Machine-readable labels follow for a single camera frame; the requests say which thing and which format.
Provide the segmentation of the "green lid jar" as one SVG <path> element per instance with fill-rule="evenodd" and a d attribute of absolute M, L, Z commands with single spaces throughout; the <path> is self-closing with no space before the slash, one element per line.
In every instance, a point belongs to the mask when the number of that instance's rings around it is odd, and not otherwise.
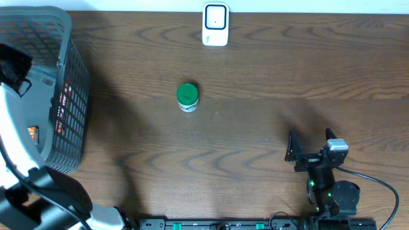
<path fill-rule="evenodd" d="M 185 83 L 176 92 L 179 108 L 184 112 L 193 112 L 199 105 L 199 91 L 195 85 Z"/>

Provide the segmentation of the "orange snack packet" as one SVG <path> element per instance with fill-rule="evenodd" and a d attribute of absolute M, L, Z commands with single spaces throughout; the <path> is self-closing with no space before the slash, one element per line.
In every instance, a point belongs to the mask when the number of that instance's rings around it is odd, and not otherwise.
<path fill-rule="evenodd" d="M 31 126 L 27 128 L 29 134 L 35 145 L 39 145 L 39 128 L 37 126 Z"/>

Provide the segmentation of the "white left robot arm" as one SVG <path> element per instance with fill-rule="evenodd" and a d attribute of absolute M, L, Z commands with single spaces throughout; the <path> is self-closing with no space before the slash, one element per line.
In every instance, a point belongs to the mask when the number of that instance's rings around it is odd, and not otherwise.
<path fill-rule="evenodd" d="M 84 187 L 47 167 L 29 133 L 20 86 L 32 58 L 1 45 L 1 223 L 10 229 L 139 229 L 117 207 L 93 204 Z"/>

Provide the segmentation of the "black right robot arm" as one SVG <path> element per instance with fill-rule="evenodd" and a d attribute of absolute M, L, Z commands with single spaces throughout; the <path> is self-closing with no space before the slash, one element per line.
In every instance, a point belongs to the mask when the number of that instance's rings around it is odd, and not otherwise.
<path fill-rule="evenodd" d="M 325 130 L 326 143 L 317 153 L 304 153 L 296 134 L 291 131 L 284 160 L 295 164 L 294 171 L 308 174 L 307 198 L 325 219 L 348 217 L 357 214 L 360 188 L 356 184 L 336 181 L 333 169 L 342 165 L 349 146 Z"/>

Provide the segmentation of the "white Panadol medicine box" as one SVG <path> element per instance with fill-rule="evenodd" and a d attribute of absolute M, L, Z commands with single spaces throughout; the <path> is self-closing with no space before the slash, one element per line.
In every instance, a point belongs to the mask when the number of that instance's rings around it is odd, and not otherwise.
<path fill-rule="evenodd" d="M 56 85 L 58 71 L 56 68 L 33 66 L 28 72 L 27 79 L 32 86 L 21 98 L 23 111 L 28 127 L 38 128 L 38 143 L 36 147 L 41 153 L 48 129 L 49 110 Z"/>

